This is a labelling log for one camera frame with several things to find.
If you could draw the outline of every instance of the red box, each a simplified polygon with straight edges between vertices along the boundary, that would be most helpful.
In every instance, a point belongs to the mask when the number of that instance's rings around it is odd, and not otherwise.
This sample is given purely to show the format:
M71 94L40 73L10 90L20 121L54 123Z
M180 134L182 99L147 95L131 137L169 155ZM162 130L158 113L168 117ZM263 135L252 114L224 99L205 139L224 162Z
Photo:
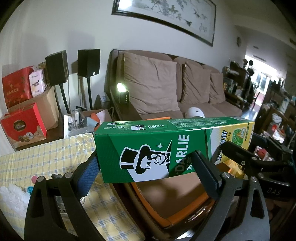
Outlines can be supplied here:
M7 108L32 98L29 74L33 72L32 67L26 67L2 78Z
M36 103L6 115L1 124L16 148L46 137L46 128Z

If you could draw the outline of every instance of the yellow checkered tablecloth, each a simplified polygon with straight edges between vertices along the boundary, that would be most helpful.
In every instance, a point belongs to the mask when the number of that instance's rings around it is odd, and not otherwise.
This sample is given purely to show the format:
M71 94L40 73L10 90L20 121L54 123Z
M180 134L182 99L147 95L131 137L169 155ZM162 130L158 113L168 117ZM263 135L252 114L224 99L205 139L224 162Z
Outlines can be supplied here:
M85 162L95 150L92 134L83 134L61 139L0 157L0 186L9 183L21 188L32 186L31 177L73 172L81 162ZM91 221L108 241L142 241L145 239L140 229L133 223L115 197L110 185L104 183L98 174L83 207ZM10 210L0 202L0 209L14 228L24 238L25 218ZM68 232L75 234L73 226L62 215Z

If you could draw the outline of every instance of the green toothpaste box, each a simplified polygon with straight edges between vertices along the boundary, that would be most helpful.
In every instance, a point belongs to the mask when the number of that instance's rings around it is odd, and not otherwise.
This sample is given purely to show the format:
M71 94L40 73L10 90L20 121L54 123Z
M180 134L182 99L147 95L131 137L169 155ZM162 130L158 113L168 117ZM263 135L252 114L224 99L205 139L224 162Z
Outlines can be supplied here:
M200 150L211 162L229 160L225 141L247 149L254 122L241 117L103 122L95 132L106 183L130 183L194 172L186 155Z

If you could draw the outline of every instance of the framed painting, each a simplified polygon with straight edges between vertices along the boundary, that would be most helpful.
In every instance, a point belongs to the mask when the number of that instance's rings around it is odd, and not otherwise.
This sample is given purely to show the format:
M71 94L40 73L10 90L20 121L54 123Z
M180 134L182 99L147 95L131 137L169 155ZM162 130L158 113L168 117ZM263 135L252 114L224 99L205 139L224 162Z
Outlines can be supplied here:
M112 14L157 22L213 46L216 5L211 0L114 0Z

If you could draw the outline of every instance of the white star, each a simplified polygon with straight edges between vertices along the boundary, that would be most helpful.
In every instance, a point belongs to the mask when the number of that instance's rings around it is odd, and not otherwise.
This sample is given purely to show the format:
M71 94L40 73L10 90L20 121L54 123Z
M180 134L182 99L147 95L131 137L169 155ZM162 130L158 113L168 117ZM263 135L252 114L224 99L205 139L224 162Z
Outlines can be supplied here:
M159 143L159 145L158 145L157 147L159 147L159 149L160 149L160 148L163 147L163 146L161 145L161 143Z

